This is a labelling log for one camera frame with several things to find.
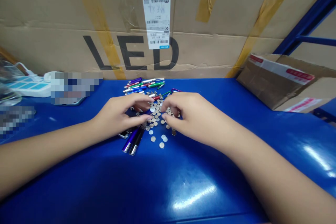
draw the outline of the open cardboard box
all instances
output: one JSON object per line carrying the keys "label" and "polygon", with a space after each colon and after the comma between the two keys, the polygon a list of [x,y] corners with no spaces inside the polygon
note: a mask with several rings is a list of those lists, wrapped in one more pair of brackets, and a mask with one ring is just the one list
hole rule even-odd
{"label": "open cardboard box", "polygon": [[308,113],[336,97],[336,71],[286,55],[251,54],[237,78],[275,111]]}

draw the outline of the finger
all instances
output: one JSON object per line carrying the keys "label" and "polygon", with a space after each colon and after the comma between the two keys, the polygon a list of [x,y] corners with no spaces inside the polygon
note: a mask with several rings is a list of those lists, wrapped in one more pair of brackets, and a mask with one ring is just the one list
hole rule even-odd
{"label": "finger", "polygon": [[133,108],[136,112],[141,112],[142,111],[142,109],[139,108],[137,105],[133,105]]}
{"label": "finger", "polygon": [[126,124],[128,126],[128,128],[134,127],[134,126],[138,126],[143,124],[144,122],[146,122],[147,120],[152,120],[153,116],[152,115],[147,115],[147,114],[143,114],[139,117],[130,117],[126,119]]}
{"label": "finger", "polygon": [[138,93],[133,93],[133,94],[129,94],[125,97],[126,100],[126,107],[131,107],[132,105],[134,105],[135,103],[139,103],[139,102],[154,102],[154,99],[144,95],[144,94],[138,94]]}
{"label": "finger", "polygon": [[166,111],[166,109],[168,107],[178,107],[179,109],[182,109],[181,108],[181,106],[182,106],[182,104],[181,104],[181,99],[182,99],[181,96],[182,96],[182,94],[180,94],[180,93],[174,93],[174,94],[168,96],[164,100],[164,102],[162,104],[162,107],[161,107],[161,110],[162,111]]}
{"label": "finger", "polygon": [[170,110],[171,110],[171,112],[173,113],[173,115],[175,116],[175,117],[178,117],[179,115],[179,109],[177,108],[177,107],[171,107],[170,108]]}
{"label": "finger", "polygon": [[177,119],[176,117],[172,117],[167,113],[162,115],[162,118],[167,121],[167,124],[175,130],[181,131],[183,129],[184,121]]}
{"label": "finger", "polygon": [[137,106],[138,108],[142,109],[143,112],[146,112],[151,107],[150,104],[148,102],[145,102],[145,101],[143,101],[143,102],[142,101],[141,102],[137,102],[135,104],[135,106]]}

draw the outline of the barcode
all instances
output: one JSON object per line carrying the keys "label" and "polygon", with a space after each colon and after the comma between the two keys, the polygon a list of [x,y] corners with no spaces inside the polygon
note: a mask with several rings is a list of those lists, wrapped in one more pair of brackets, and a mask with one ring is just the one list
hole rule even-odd
{"label": "barcode", "polygon": [[149,20],[147,21],[147,23],[158,23],[159,21],[158,20]]}
{"label": "barcode", "polygon": [[150,41],[150,44],[164,44],[164,43],[168,43],[168,40],[154,40],[154,41]]}

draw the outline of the shipping label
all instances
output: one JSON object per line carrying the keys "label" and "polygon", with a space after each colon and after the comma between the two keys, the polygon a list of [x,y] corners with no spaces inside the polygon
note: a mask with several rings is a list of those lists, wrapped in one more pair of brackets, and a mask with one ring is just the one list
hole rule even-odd
{"label": "shipping label", "polygon": [[287,65],[267,60],[263,57],[251,54],[248,59],[251,63],[264,68],[270,72],[280,75],[286,79],[294,81],[300,85],[306,85],[312,81],[315,76],[302,72]]}
{"label": "shipping label", "polygon": [[149,49],[169,48],[171,0],[143,0]]}
{"label": "shipping label", "polygon": [[319,103],[322,101],[322,99],[316,99],[316,98],[304,98],[302,101],[299,103],[287,108],[284,110],[284,112],[295,112],[299,113],[311,106],[314,106],[315,104]]}

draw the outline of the hand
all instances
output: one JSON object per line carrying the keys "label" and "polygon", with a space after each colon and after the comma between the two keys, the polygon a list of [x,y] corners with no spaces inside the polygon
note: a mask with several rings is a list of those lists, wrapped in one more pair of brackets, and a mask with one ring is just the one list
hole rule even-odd
{"label": "hand", "polygon": [[219,139],[225,138],[224,134],[239,125],[197,93],[174,93],[164,100],[161,110],[168,107],[175,116],[162,115],[169,126],[214,148],[219,147]]}
{"label": "hand", "polygon": [[149,102],[154,102],[154,99],[138,93],[110,98],[91,121],[97,132],[102,134],[102,138],[107,139],[152,119],[153,116],[147,114],[139,117],[129,117],[125,114],[131,106],[145,112],[150,108]]}

